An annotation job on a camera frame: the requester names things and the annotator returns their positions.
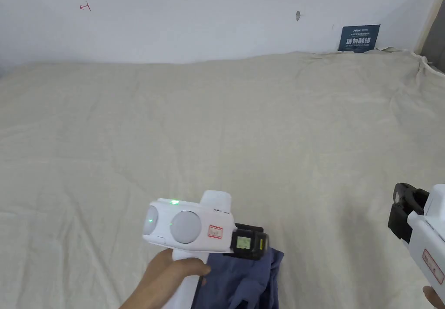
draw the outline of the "blue sign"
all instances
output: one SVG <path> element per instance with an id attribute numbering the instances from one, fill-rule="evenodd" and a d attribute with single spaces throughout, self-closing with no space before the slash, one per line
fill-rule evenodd
<path id="1" fill-rule="evenodd" d="M 352 50 L 364 53 L 375 48 L 380 25 L 363 25 L 358 27 L 344 27 L 341 32 L 338 50 L 345 52 Z"/>

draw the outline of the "circular lens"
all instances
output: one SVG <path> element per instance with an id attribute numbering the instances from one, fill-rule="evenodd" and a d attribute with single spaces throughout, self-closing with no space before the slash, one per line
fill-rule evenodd
<path id="1" fill-rule="evenodd" d="M 201 233 L 201 220 L 199 216 L 190 211 L 178 213 L 170 224 L 173 238 L 183 244 L 196 240 Z"/>
<path id="2" fill-rule="evenodd" d="M 144 224 L 144 235 L 151 234 L 156 228 L 157 223 L 157 210 L 155 206 L 150 206 L 147 211 L 147 217 Z"/>

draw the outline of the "handle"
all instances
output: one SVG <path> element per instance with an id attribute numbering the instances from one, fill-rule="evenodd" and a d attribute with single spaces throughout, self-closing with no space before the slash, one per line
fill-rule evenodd
<path id="1" fill-rule="evenodd" d="M 209 257 L 208 253 L 203 252 L 189 252 L 174 249 L 172 253 L 173 260 L 185 258 L 200 258 L 204 264 Z M 192 307 L 193 298 L 199 284 L 200 277 L 198 275 L 187 276 L 173 296 L 164 305 L 163 309 L 189 309 Z"/>

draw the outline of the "human hand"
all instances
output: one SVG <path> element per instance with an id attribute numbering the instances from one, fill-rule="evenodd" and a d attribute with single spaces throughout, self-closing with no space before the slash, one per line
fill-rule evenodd
<path id="1" fill-rule="evenodd" d="M 120 309 L 160 309 L 186 276 L 204 276 L 210 266 L 199 258 L 173 261 L 172 250 L 158 253 L 148 264 L 141 282 Z"/>
<path id="2" fill-rule="evenodd" d="M 425 286 L 423 288 L 423 293 L 425 294 L 426 299 L 434 308 L 445 309 L 445 305 L 442 302 L 441 298 L 431 286 Z"/>

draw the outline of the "small lcd screen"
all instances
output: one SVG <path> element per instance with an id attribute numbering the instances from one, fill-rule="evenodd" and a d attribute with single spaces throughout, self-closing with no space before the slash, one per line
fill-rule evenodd
<path id="1" fill-rule="evenodd" d="M 251 242 L 251 239 L 249 237 L 238 236 L 238 239 L 236 241 L 236 248 L 237 249 L 250 249 L 250 242 Z"/>

